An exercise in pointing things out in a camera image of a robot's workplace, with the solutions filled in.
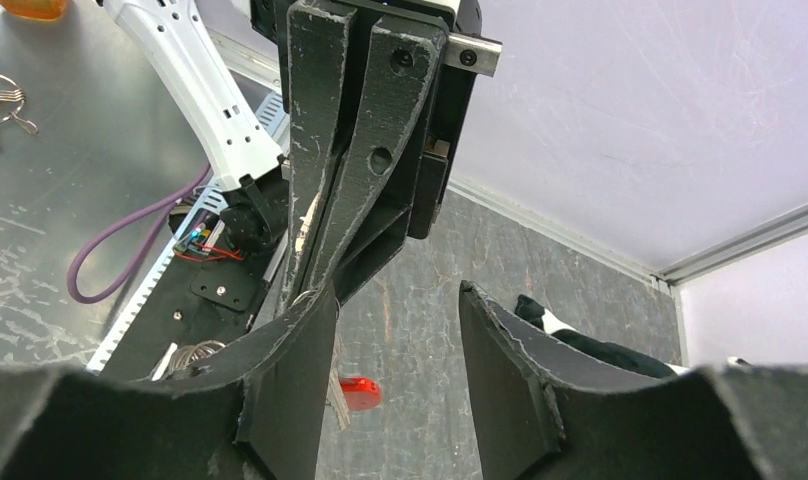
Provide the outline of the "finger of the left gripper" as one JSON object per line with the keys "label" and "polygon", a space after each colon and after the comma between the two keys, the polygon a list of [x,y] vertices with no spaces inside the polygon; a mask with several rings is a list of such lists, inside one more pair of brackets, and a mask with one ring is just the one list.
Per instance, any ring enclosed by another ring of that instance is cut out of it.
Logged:
{"label": "finger of the left gripper", "polygon": [[448,28],[420,14],[357,17],[358,97],[345,122],[347,146],[334,160],[307,249],[305,288],[355,292],[406,238],[420,162],[414,144],[440,68]]}
{"label": "finger of the left gripper", "polygon": [[333,179],[331,155],[354,15],[333,1],[297,1],[287,11],[291,177],[279,312],[314,287],[309,269]]}

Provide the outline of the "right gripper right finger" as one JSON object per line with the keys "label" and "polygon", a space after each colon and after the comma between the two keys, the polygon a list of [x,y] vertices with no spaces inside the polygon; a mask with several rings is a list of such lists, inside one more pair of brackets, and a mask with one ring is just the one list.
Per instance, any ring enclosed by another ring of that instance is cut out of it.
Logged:
{"label": "right gripper right finger", "polygon": [[470,281],[459,321],[487,479],[808,479],[808,365],[649,378],[560,342]]}

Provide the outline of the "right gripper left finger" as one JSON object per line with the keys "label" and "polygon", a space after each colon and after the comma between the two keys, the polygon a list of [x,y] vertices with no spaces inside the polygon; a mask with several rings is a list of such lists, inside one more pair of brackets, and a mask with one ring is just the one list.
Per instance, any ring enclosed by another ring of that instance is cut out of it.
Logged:
{"label": "right gripper left finger", "polygon": [[338,313],[309,290],[161,381],[0,368],[0,479],[309,479]]}

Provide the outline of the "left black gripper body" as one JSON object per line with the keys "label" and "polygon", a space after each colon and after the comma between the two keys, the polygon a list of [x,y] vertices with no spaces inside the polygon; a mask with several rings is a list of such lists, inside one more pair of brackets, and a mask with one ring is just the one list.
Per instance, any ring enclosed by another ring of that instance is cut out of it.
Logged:
{"label": "left black gripper body", "polygon": [[[284,105],[290,120],[288,46],[286,15],[297,1],[254,1],[250,5],[253,29],[272,41],[278,49]],[[347,59],[342,89],[342,104],[331,155],[347,146],[346,120],[353,112],[358,97],[357,75],[364,65],[358,60],[357,17],[360,14],[420,14],[437,17],[448,28],[448,38],[440,56],[440,68],[432,87],[432,98],[426,105],[426,125],[417,129],[423,144],[412,147],[420,155],[416,172],[415,194],[406,238],[427,237],[442,205],[454,156],[478,76],[491,76],[497,69],[502,46],[482,34],[482,13],[475,1],[333,1],[355,11],[347,35]],[[338,292],[330,286],[339,301],[348,300],[355,292]]]}

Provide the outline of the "metal keyring with red handle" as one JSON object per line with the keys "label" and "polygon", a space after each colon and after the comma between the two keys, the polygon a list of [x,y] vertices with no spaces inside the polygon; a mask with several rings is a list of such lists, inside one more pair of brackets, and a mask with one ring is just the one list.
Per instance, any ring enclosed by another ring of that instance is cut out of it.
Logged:
{"label": "metal keyring with red handle", "polygon": [[[326,393],[339,313],[332,290],[305,291],[285,313],[232,342],[170,344],[151,378],[176,388],[179,396],[238,391],[244,425],[301,415],[316,424],[329,406]],[[340,376],[340,385],[350,414],[382,401],[380,387],[370,379]]]}

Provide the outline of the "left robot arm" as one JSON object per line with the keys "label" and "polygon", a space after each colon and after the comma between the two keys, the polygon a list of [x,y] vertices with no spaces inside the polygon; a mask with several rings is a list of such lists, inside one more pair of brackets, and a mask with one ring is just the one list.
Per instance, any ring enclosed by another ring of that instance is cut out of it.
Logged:
{"label": "left robot arm", "polygon": [[242,251],[283,247],[280,305],[348,301],[441,207],[475,80],[502,45],[475,1],[252,1],[278,48],[288,148],[244,100],[192,1],[107,1],[204,148]]}

